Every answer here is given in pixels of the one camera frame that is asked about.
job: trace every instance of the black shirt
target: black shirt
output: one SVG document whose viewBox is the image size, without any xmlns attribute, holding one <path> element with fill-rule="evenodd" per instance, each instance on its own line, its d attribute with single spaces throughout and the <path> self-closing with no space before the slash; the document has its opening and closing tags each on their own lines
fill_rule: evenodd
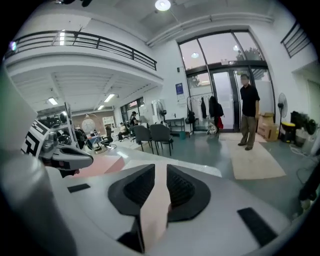
<svg viewBox="0 0 320 256">
<path fill-rule="evenodd" d="M 247 117 L 256 115 L 256 101 L 260 101 L 256 87 L 248 85 L 240 89 L 242 99 L 242 114 Z"/>
<path fill-rule="evenodd" d="M 137 120 L 135 117 L 132 117 L 130 120 L 130 125 L 136 126 L 137 124 L 135 124 L 135 120 Z"/>
</svg>

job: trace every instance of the pink mat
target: pink mat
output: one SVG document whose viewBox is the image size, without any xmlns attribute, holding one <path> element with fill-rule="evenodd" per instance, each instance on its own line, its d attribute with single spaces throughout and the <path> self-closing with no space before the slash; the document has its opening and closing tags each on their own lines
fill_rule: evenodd
<svg viewBox="0 0 320 256">
<path fill-rule="evenodd" d="M 114 173 L 120 171 L 124 166 L 125 161 L 121 156 L 96 155 L 93 157 L 93 163 L 89 167 L 80 169 L 80 173 L 75 174 L 73 178 Z"/>
</svg>

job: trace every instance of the round pendant light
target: round pendant light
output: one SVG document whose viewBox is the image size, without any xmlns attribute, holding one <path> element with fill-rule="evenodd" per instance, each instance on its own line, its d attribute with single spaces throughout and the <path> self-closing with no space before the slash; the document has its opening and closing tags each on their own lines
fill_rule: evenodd
<svg viewBox="0 0 320 256">
<path fill-rule="evenodd" d="M 194 52 L 191 54 L 191 58 L 193 58 L 193 59 L 196 59 L 198 57 L 199 57 L 199 53 Z"/>
<path fill-rule="evenodd" d="M 171 7 L 171 3 L 169 0 L 157 0 L 155 2 L 155 8 L 157 8 L 159 11 L 167 11 Z"/>
</svg>

